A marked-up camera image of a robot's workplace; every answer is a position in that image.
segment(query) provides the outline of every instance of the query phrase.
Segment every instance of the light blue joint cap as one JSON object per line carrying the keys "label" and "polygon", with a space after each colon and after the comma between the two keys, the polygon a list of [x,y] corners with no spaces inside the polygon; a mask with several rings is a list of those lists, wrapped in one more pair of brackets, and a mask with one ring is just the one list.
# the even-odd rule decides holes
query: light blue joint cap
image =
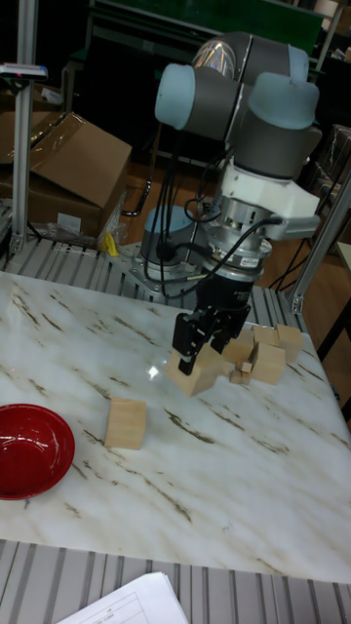
{"label": "light blue joint cap", "polygon": [[167,65],[155,105],[158,121],[182,130],[190,117],[195,99],[195,73],[190,65]]}
{"label": "light blue joint cap", "polygon": [[[151,232],[152,222],[155,216],[156,208],[149,212],[147,216],[147,220],[145,223],[146,232]],[[171,232],[177,232],[178,230],[182,230],[184,227],[191,225],[191,220],[186,216],[184,209],[180,206],[174,206],[172,210],[172,219],[171,219]],[[155,227],[155,233],[159,234],[161,229],[161,214],[158,215]]]}
{"label": "light blue joint cap", "polygon": [[314,121],[318,97],[312,83],[267,72],[257,77],[248,104],[256,117],[271,126],[303,130]]}
{"label": "light blue joint cap", "polygon": [[293,80],[306,81],[308,77],[308,56],[304,50],[288,44],[290,75]]}

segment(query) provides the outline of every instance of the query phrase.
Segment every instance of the small wooden block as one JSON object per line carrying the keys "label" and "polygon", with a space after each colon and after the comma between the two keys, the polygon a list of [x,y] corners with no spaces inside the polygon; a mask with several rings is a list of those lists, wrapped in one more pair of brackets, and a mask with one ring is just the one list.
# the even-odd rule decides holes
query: small wooden block
{"label": "small wooden block", "polygon": [[243,329],[237,338],[232,338],[223,350],[223,358],[226,362],[236,364],[249,359],[254,349],[254,333]]}
{"label": "small wooden block", "polygon": [[244,372],[243,370],[241,370],[240,375],[241,375],[240,383],[243,383],[244,385],[248,386],[251,381],[252,374],[250,372]]}
{"label": "small wooden block", "polygon": [[287,362],[294,362],[303,347],[303,338],[298,328],[276,325],[282,349],[286,352]]}
{"label": "small wooden block", "polygon": [[285,369],[284,349],[259,342],[253,351],[252,379],[276,385]]}
{"label": "small wooden block", "polygon": [[237,371],[251,372],[253,370],[253,365],[251,362],[238,362],[235,368]]}
{"label": "small wooden block", "polygon": [[239,370],[233,370],[229,374],[230,383],[241,383],[241,373]]}
{"label": "small wooden block", "polygon": [[140,449],[146,426],[146,402],[111,399],[106,447]]}
{"label": "small wooden block", "polygon": [[194,397],[200,392],[209,390],[215,385],[215,380],[221,374],[223,358],[208,343],[204,344],[199,352],[192,373],[184,374],[179,370],[180,356],[173,350],[167,364],[165,375],[188,397]]}
{"label": "small wooden block", "polygon": [[280,346],[278,332],[272,328],[263,328],[261,325],[253,325],[253,340],[255,343],[270,344],[272,347]]}
{"label": "small wooden block", "polygon": [[222,367],[221,367],[221,371],[220,374],[222,374],[224,377],[227,377],[228,374],[233,370],[233,365],[230,364],[230,362],[222,362]]}

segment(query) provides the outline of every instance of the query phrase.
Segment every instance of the floor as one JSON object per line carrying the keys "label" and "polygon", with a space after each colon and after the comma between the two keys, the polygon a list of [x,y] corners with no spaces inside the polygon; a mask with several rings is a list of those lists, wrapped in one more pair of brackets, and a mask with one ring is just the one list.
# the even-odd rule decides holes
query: floor
{"label": "floor", "polygon": [[[122,217],[121,221],[127,225],[128,236],[126,243],[134,243],[142,238],[143,227],[149,211],[156,206],[165,170],[165,161],[159,159],[157,163],[151,190],[145,202],[142,213],[137,218]],[[134,210],[141,195],[143,181],[147,177],[147,165],[132,163],[128,180],[128,192],[125,203],[126,210]],[[181,164],[179,174],[175,178],[175,188],[180,184],[176,196],[176,203],[184,205],[187,199],[194,196],[198,187],[201,170]],[[215,185],[210,182],[207,186],[209,195]],[[274,244],[274,251],[265,265],[265,273],[257,283],[264,288],[280,277],[288,267],[293,254],[297,250],[299,241],[285,241]],[[303,259],[309,252],[309,246],[304,244],[297,261]],[[298,271],[293,272],[285,284],[295,279]],[[315,347],[318,349],[326,333],[348,301],[351,291],[351,279],[338,257],[326,256],[314,280],[306,293],[303,316],[311,334]],[[351,358],[350,341],[346,331],[342,333],[333,349],[323,362],[325,371],[331,384],[340,395],[340,405],[343,406],[350,396],[351,387]]]}

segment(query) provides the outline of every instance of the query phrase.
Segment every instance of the red bowl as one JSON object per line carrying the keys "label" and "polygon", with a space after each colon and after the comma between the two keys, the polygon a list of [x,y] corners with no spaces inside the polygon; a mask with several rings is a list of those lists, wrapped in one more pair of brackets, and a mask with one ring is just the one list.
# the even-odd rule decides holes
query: red bowl
{"label": "red bowl", "polygon": [[73,455],[73,434],[54,411],[25,404],[0,408],[0,498],[29,498],[52,488]]}

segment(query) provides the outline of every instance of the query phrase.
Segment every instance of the metal grating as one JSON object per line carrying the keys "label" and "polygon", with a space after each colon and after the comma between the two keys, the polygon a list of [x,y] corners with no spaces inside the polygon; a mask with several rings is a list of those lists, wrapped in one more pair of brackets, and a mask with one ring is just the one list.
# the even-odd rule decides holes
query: metal grating
{"label": "metal grating", "polygon": [[[124,249],[132,254],[138,245],[128,245]],[[101,293],[120,294],[129,298],[154,300],[136,286],[119,266],[106,262],[104,254],[94,250],[82,250],[80,247],[65,243],[31,239],[22,251],[11,260],[1,265],[0,270],[16,275],[24,275],[58,284],[67,284],[78,288],[90,289]],[[158,295],[158,303],[168,305],[164,297]],[[261,325],[274,326],[283,323],[292,327],[307,329],[302,317],[297,317],[288,308],[282,293],[259,287],[253,287],[250,300],[252,310],[248,321]],[[171,305],[179,308],[194,308],[195,293],[172,300]]]}
{"label": "metal grating", "polygon": [[347,624],[348,585],[0,540],[0,624],[56,624],[147,572],[170,578],[189,624]]}

